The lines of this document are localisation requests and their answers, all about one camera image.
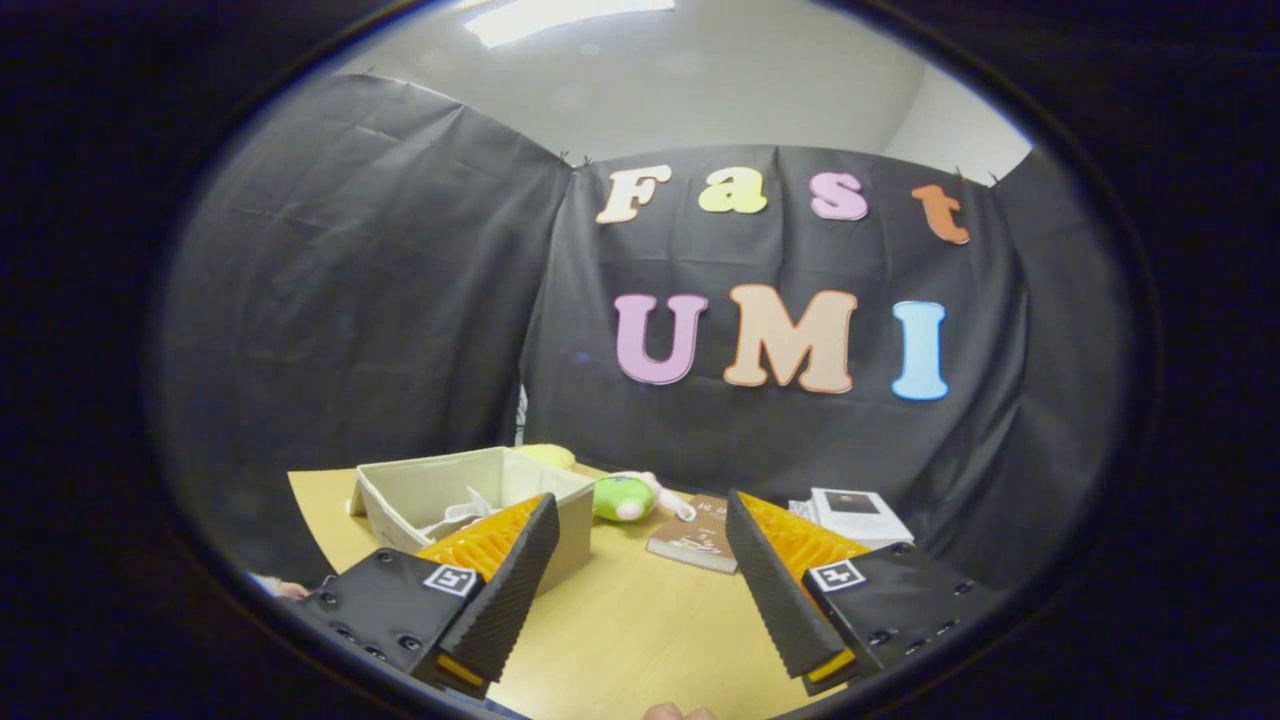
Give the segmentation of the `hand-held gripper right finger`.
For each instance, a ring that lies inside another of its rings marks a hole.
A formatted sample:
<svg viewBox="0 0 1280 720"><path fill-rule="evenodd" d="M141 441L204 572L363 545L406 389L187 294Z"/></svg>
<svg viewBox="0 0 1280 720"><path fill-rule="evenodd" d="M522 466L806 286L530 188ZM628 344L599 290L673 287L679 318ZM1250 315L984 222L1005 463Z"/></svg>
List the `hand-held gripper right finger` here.
<svg viewBox="0 0 1280 720"><path fill-rule="evenodd" d="M870 550L737 489L726 536L786 673L808 694L915 666L1001 598L913 543Z"/></svg>

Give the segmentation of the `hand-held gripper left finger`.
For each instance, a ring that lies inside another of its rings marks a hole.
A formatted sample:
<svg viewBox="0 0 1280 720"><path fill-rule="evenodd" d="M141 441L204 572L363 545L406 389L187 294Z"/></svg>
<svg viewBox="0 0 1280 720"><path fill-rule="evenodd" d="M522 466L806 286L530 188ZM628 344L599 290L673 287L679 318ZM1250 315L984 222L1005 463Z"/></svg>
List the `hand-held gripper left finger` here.
<svg viewBox="0 0 1280 720"><path fill-rule="evenodd" d="M378 548L301 601L305 621L419 682L484 700L561 538L535 495L416 553Z"/></svg>

